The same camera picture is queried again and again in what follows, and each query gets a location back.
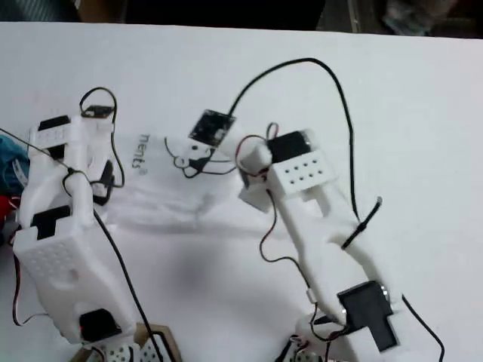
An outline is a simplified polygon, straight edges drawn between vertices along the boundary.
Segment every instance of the white plastic part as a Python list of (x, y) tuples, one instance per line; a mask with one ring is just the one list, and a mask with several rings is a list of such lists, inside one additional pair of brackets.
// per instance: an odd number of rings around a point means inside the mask
[(320, 362), (320, 356), (308, 348), (298, 351), (298, 348), (294, 346), (288, 350), (287, 355), (284, 358), (284, 362)]
[(334, 172), (320, 150), (273, 164), (267, 174), (270, 190), (279, 198), (334, 179)]
[[(162, 338), (158, 334), (154, 334), (154, 340), (156, 341), (156, 345), (159, 347), (159, 351), (163, 356), (164, 362), (173, 362), (169, 357), (168, 351), (166, 350), (165, 344), (162, 341)], [(144, 346), (140, 350), (140, 362), (159, 362), (158, 356), (156, 355), (156, 351), (154, 349), (154, 345), (150, 338), (144, 343)]]
[(241, 189), (238, 198), (256, 209), (268, 213), (272, 209), (272, 201), (266, 193), (266, 187), (262, 183), (255, 183)]
[[(359, 221), (337, 188), (334, 182), (336, 176), (322, 150), (318, 149), (314, 135), (308, 132), (306, 137), (316, 150), (270, 165), (265, 187), (272, 192), (275, 206), (297, 249), (300, 268), (311, 287), (309, 300), (316, 301), (318, 307), (337, 322), (317, 328), (325, 338), (334, 329), (342, 329), (346, 324), (346, 314), (337, 294), (365, 281), (377, 281), (389, 291), (394, 315), (389, 316), (388, 320), (398, 340), (397, 346), (379, 352), (370, 330), (366, 327), (340, 337), (333, 343), (331, 350), (334, 348), (334, 356), (338, 360), (390, 361), (415, 343), (408, 324), (412, 316), (401, 305), (400, 290), (386, 266), (374, 258), (371, 242), (365, 240), (364, 234), (360, 234), (357, 242), (347, 249), (341, 249), (341, 245), (355, 231)], [(245, 157), (241, 158), (241, 163), (246, 167), (263, 163), (261, 156), (256, 160), (257, 155), (263, 155), (262, 152), (255, 151), (260, 147), (263, 146), (254, 144), (252, 150), (244, 150)], [(250, 199), (246, 194), (252, 190), (254, 195), (251, 199), (255, 199), (260, 190), (251, 187), (241, 193), (242, 198)], [(319, 217), (315, 217), (304, 207), (304, 203), (310, 200), (317, 202), (321, 211)], [(358, 275), (339, 273), (334, 270), (335, 265), (350, 266), (353, 270), (361, 269), (361, 272)], [(313, 335), (309, 328), (310, 318), (311, 316), (305, 317), (299, 322), (297, 333), (302, 339), (311, 342), (313, 351), (323, 356), (325, 343)]]
[(258, 143), (253, 148), (253, 151), (243, 158), (240, 164), (249, 173), (257, 174), (272, 164), (272, 153), (265, 143)]
[(131, 361), (131, 354), (133, 355), (132, 361), (138, 362), (140, 359), (140, 349), (136, 343), (112, 343), (102, 345), (97, 347), (97, 349), (102, 352), (103, 356), (100, 356), (99, 352), (92, 350), (86, 362), (129, 362)]
[[(83, 123), (88, 127), (90, 136), (87, 175), (90, 180), (98, 180), (103, 174), (107, 161), (112, 162), (114, 169), (117, 167), (112, 154), (112, 122), (110, 118), (84, 118)], [(107, 188), (104, 185), (93, 184), (92, 189), (95, 195), (101, 197), (106, 196)]]
[[(231, 160), (235, 160), (236, 149), (239, 143), (247, 136), (243, 129), (238, 125), (238, 122), (234, 122), (228, 133), (223, 138), (222, 143), (218, 146), (218, 151), (229, 157)], [(265, 140), (261, 138), (251, 137), (246, 139), (240, 147), (238, 159), (243, 160), (247, 155), (253, 152), (256, 145), (264, 144)]]
[(320, 149), (320, 143), (318, 142), (318, 137), (315, 135), (315, 132), (310, 128), (306, 128), (302, 131), (302, 135), (305, 137), (306, 142), (310, 144), (310, 149), (315, 151), (316, 149)]
[[(63, 163), (87, 172), (88, 132), (82, 119), (75, 116), (70, 124), (59, 127), (70, 130), (60, 136), (56, 127), (49, 129), (48, 134), (55, 138), (45, 136), (47, 130), (33, 128), (31, 140), (37, 146), (65, 144)], [(112, 255), (106, 255), (111, 251), (108, 247), (101, 247), (109, 242), (94, 221), (88, 180), (80, 173), (70, 176), (66, 181), (70, 198), (62, 187), (67, 175), (62, 164), (32, 147), (29, 158), (29, 184), (19, 210), (23, 229), (16, 234), (14, 252), (34, 280), (42, 306), (71, 343), (85, 342), (79, 317), (101, 308), (113, 316), (122, 331), (106, 341), (133, 335), (136, 319), (131, 298), (122, 287), (119, 269), (115, 274), (104, 262)], [(38, 240), (38, 229), (31, 226), (34, 215), (66, 204), (71, 207), (71, 215), (56, 221), (54, 235)]]

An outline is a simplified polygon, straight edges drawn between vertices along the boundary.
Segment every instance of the red wire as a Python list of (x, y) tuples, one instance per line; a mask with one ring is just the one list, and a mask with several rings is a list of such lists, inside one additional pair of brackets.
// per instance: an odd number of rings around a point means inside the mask
[[(14, 236), (17, 233), (19, 229), (15, 231), (15, 233), (12, 234), (10, 237), (10, 240), (8, 241), (8, 244), (13, 246), (14, 245)], [(15, 292), (14, 292), (14, 301), (12, 303), (12, 319), (14, 321), (14, 324), (16, 326), (22, 327), (23, 325), (29, 323), (29, 321), (34, 318), (34, 317), (39, 317), (39, 316), (48, 316), (47, 313), (36, 313), (32, 314), (30, 317), (28, 317), (26, 320), (23, 322), (20, 322), (18, 320), (17, 316), (17, 304), (18, 304), (18, 297), (20, 295), (20, 285), (22, 281), (22, 274), (21, 274), (21, 269), (20, 269), (20, 260), (17, 258), (17, 256), (14, 254), (14, 266), (15, 266)]]
[(101, 362), (105, 362), (106, 358), (104, 357), (104, 353), (99, 348), (93, 347), (92, 350), (99, 354)]
[(262, 259), (265, 260), (266, 262), (280, 262), (282, 260), (288, 260), (288, 261), (292, 262), (293, 264), (295, 264), (295, 266), (297, 267), (300, 275), (302, 276), (303, 280), (305, 281), (307, 288), (310, 289), (309, 281), (307, 280), (305, 274), (303, 273), (302, 269), (300, 268), (300, 265), (299, 265), (297, 260), (295, 260), (291, 256), (281, 256), (277, 259), (269, 259), (265, 256), (265, 253), (263, 252), (263, 244), (265, 244), (265, 240), (270, 236), (270, 234), (272, 234), (273, 229), (277, 225), (277, 220), (278, 220), (277, 207), (275, 205), (275, 200), (273, 198), (273, 195), (272, 195), (271, 191), (268, 190), (268, 189), (266, 190), (266, 193), (270, 197), (270, 201), (272, 202), (272, 206), (273, 206), (273, 222), (272, 222), (272, 226), (270, 226), (270, 229), (265, 233), (265, 235), (262, 237), (262, 240), (260, 240), (260, 243), (258, 244), (258, 250), (260, 251), (260, 255), (262, 256)]
[(243, 172), (245, 172), (247, 175), (250, 175), (252, 177), (257, 177), (259, 175), (261, 175), (262, 173), (266, 172), (266, 168), (263, 168), (262, 170), (258, 171), (258, 173), (249, 173), (248, 171), (246, 171), (246, 169), (244, 169), (238, 162), (238, 155), (240, 153), (240, 150), (242, 149), (242, 144), (244, 141), (250, 139), (250, 138), (260, 138), (261, 140), (264, 140), (266, 141), (266, 139), (264, 139), (263, 137), (261, 136), (258, 136), (257, 134), (249, 134), (248, 136), (245, 136), (241, 139), (240, 143), (238, 144), (238, 146), (236, 146), (236, 151), (235, 151), (235, 165), (236, 167), (238, 167), (240, 170), (242, 170)]
[[(274, 132), (273, 136), (271, 137), (270, 131), (272, 130), (272, 127), (275, 127), (275, 132)], [(280, 130), (280, 126), (278, 125), (277, 122), (270, 122), (269, 126), (266, 128), (266, 138), (268, 140), (273, 140), (274, 138), (276, 138), (278, 136), (279, 130)]]

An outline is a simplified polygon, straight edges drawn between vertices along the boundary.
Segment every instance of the perforated panel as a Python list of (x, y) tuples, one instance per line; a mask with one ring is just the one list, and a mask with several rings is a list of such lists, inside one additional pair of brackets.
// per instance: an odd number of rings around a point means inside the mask
[(280, 197), (310, 189), (333, 179), (334, 172), (320, 151), (273, 164), (267, 176), (272, 190)]
[[(155, 334), (154, 339), (156, 341), (156, 344), (159, 347), (159, 351), (161, 352), (161, 354), (163, 356), (163, 361), (164, 362), (173, 362), (169, 358), (168, 351), (166, 351), (166, 347), (165, 347), (165, 344), (162, 341), (162, 338)], [(146, 343), (144, 343), (144, 346), (141, 348), (140, 362), (159, 362), (158, 356), (156, 355), (156, 351), (154, 349), (154, 346), (152, 344), (151, 339), (148, 339), (146, 341)]]
[(29, 270), (43, 277), (58, 275), (60, 272), (74, 269), (72, 254), (64, 243), (43, 245), (38, 249), (26, 252), (23, 262), (28, 264)]
[(70, 141), (70, 129), (72, 124), (41, 130), (36, 134), (34, 144), (40, 149), (63, 145)]
[(102, 346), (99, 349), (104, 354), (105, 360), (103, 356), (93, 350), (86, 362), (128, 362), (131, 359), (129, 345), (116, 346), (115, 348)]

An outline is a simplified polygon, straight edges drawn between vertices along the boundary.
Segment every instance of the red object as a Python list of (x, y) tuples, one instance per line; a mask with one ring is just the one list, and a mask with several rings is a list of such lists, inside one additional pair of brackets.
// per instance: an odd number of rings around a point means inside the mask
[(3, 223), (5, 217), (12, 211), (15, 210), (14, 205), (10, 198), (4, 195), (0, 195), (0, 229), (3, 228)]

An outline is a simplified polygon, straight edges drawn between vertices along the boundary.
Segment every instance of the plastic bag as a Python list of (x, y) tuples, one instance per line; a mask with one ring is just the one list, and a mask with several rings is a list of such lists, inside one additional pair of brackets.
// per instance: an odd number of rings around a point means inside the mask
[(112, 191), (105, 206), (108, 223), (144, 231), (193, 230), (239, 189), (233, 163), (196, 141), (140, 133), (116, 135), (115, 144), (126, 185)]

